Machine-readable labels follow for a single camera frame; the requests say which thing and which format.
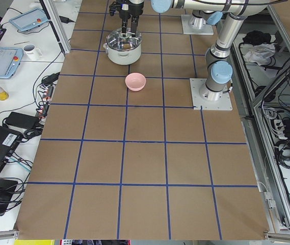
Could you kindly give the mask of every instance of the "stainless steel pot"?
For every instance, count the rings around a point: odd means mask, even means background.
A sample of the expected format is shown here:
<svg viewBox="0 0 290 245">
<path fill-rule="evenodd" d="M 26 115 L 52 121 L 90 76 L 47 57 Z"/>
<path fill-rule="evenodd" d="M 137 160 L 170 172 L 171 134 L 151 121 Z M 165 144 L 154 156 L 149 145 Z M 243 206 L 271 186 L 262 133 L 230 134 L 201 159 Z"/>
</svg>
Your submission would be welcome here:
<svg viewBox="0 0 290 245">
<path fill-rule="evenodd" d="M 141 55 L 142 36 L 140 32 L 135 37 L 131 36 L 130 28 L 125 35 L 119 28 L 111 32 L 107 38 L 104 48 L 111 61 L 119 65 L 130 65 L 136 62 Z"/>
</svg>

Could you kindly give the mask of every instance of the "screen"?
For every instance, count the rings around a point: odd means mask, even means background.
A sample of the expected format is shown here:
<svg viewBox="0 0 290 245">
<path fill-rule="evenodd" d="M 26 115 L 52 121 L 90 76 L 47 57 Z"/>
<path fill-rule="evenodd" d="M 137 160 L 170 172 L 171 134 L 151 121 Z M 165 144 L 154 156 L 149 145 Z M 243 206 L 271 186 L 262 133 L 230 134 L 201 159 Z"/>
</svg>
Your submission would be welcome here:
<svg viewBox="0 0 290 245">
<path fill-rule="evenodd" d="M 31 25 L 32 23 L 34 23 L 38 18 L 43 18 L 43 17 L 44 17 L 44 13 L 39 9 L 35 9 L 34 11 L 26 13 L 26 14 L 22 14 L 11 21 L 15 23 L 19 29 L 23 29 Z"/>
<path fill-rule="evenodd" d="M 0 76 L 3 76 L 7 73 L 16 53 L 17 50 L 7 50 L 0 48 Z"/>
</svg>

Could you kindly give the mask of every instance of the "blue joint cap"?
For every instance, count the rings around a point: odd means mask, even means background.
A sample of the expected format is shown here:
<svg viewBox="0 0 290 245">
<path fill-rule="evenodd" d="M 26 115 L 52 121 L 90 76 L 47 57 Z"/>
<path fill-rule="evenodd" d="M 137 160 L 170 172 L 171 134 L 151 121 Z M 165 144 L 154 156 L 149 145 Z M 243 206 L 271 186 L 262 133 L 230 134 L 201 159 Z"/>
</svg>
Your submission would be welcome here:
<svg viewBox="0 0 290 245">
<path fill-rule="evenodd" d="M 217 22 L 219 22 L 221 20 L 221 18 L 223 17 L 223 13 L 222 12 L 215 12 L 213 14 L 211 14 L 211 16 L 208 18 L 208 20 L 206 20 L 206 23 L 208 25 L 215 25 Z"/>
<path fill-rule="evenodd" d="M 164 13 L 172 7 L 172 0 L 151 0 L 151 6 L 157 13 Z"/>
<path fill-rule="evenodd" d="M 233 69 L 232 66 L 226 61 L 218 61 L 212 66 L 210 73 L 212 74 L 212 78 L 215 82 L 225 84 L 230 81 L 233 74 Z"/>
</svg>

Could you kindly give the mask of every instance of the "white desk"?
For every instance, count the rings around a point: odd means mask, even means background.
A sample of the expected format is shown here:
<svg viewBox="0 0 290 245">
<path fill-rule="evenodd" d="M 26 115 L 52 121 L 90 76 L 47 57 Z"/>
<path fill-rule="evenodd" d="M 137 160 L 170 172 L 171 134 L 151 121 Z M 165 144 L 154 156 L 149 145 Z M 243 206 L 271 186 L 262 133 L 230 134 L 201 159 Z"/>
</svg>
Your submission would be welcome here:
<svg viewBox="0 0 290 245">
<path fill-rule="evenodd" d="M 38 85 L 42 77 L 59 72 L 63 63 L 52 63 L 48 69 L 40 76 L 37 81 Z M 33 101 L 32 88 L 36 78 L 49 65 L 48 62 L 21 62 L 16 74 L 10 79 L 0 79 L 0 86 L 9 93 L 9 98 L 0 101 L 0 112 L 4 110 L 12 110 L 27 105 Z M 36 105 L 24 107 L 16 112 L 28 115 L 35 115 Z M 7 117 L 10 112 L 0 114 L 0 125 L 3 118 Z M 21 143 L 15 151 L 23 159 L 33 161 L 38 147 L 40 137 L 35 137 L 27 143 Z M 18 164 L 7 164 L 0 173 L 0 178 L 16 177 L 25 180 L 28 171 Z M 12 230 L 16 222 L 20 206 L 0 216 L 0 231 Z"/>
<path fill-rule="evenodd" d="M 66 2 L 56 2 L 56 8 L 58 14 L 61 16 L 65 16 L 70 18 L 73 21 L 76 21 L 78 16 L 78 11 L 80 8 L 81 0 L 67 0 Z M 40 4 L 35 3 L 35 0 L 14 0 L 11 8 L 14 8 L 22 13 L 25 13 L 31 9 L 35 9 L 37 7 L 41 8 Z M 1 23 L 6 23 L 9 19 L 19 15 L 19 13 L 15 10 L 9 9 L 7 13 L 4 15 Z M 74 28 L 74 23 L 62 23 L 64 31 L 69 38 L 72 36 L 72 31 Z M 35 28 L 33 31 L 39 31 L 39 33 L 30 33 L 30 34 L 22 34 L 17 32 L 17 29 L 11 25 L 10 23 L 6 23 L 4 28 L 7 29 L 3 38 L 0 41 L 0 47 L 20 47 L 23 48 L 27 44 L 34 44 L 35 47 L 41 49 L 43 56 L 38 60 L 38 62 L 51 62 L 55 59 L 55 57 L 60 52 L 60 47 L 55 38 L 55 35 L 52 31 L 49 23 L 45 23 L 42 26 Z M 24 55 L 22 61 L 30 61 L 27 55 Z M 64 56 L 60 54 L 59 58 L 56 62 L 63 62 Z"/>
<path fill-rule="evenodd" d="M 77 19 L 81 1 L 82 0 L 67 0 L 66 2 L 58 2 L 55 4 L 59 15 L 68 17 L 75 21 Z M 27 12 L 28 10 L 37 7 L 35 4 L 31 7 L 32 3 L 34 3 L 34 0 L 14 0 L 10 7 L 21 12 Z M 17 16 L 18 14 L 18 12 L 9 9 L 3 17 L 2 23 L 8 22 L 9 19 Z M 70 38 L 74 28 L 74 23 L 63 23 L 63 27 L 67 37 Z M 16 73 L 11 78 L 0 79 L 0 86 L 9 93 L 9 98 L 7 100 L 0 101 L 0 112 L 14 110 L 33 102 L 34 99 L 32 90 L 35 80 L 61 51 L 50 26 L 42 30 L 40 33 L 32 33 L 29 35 L 18 33 L 16 28 L 13 27 L 10 23 L 5 24 L 4 28 L 6 28 L 7 31 L 0 41 L 0 46 L 23 47 L 26 44 L 33 43 L 36 47 L 42 50 L 44 55 L 39 61 L 30 61 L 27 56 L 24 56 Z M 29 43 L 14 45 L 15 43 L 24 41 L 29 41 Z M 39 80 L 36 82 L 36 85 L 40 83 L 42 77 L 61 71 L 63 61 L 64 56 L 60 54 L 58 59 L 52 63 L 40 76 Z M 36 108 L 37 106 L 35 104 L 31 104 L 15 111 L 33 116 L 36 114 Z M 4 112 L 0 114 L 0 125 L 2 124 L 2 120 L 9 114 L 10 112 Z M 35 137 L 29 140 L 27 143 L 21 143 L 15 152 L 23 159 L 33 161 L 39 140 L 40 137 Z M 0 173 L 0 178 L 16 177 L 25 180 L 28 176 L 28 173 L 29 172 L 20 165 L 16 163 L 10 163 L 7 164 L 2 170 Z M 3 216 L 0 216 L 0 231 L 9 231 L 14 228 L 19 208 L 20 206 L 10 210 L 9 212 L 6 212 Z"/>
</svg>

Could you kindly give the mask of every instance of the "metal bracket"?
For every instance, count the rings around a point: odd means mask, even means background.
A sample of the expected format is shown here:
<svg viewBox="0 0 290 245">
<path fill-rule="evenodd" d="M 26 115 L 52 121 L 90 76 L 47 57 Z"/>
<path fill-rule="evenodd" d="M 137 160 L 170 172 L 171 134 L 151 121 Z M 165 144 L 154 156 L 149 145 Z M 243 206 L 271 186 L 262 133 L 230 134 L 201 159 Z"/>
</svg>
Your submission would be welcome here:
<svg viewBox="0 0 290 245">
<path fill-rule="evenodd" d="M 222 94 L 218 101 L 208 101 L 200 96 L 199 88 L 205 82 L 206 79 L 190 78 L 192 104 L 194 106 L 194 110 L 200 110 L 202 108 L 203 110 L 210 111 L 231 111 L 232 103 L 228 93 Z"/>
<path fill-rule="evenodd" d="M 189 26 L 189 20 L 191 15 L 183 14 L 181 15 L 183 34 L 194 34 L 194 35 L 214 35 L 213 27 L 209 24 L 206 24 L 202 29 L 193 29 Z"/>
</svg>

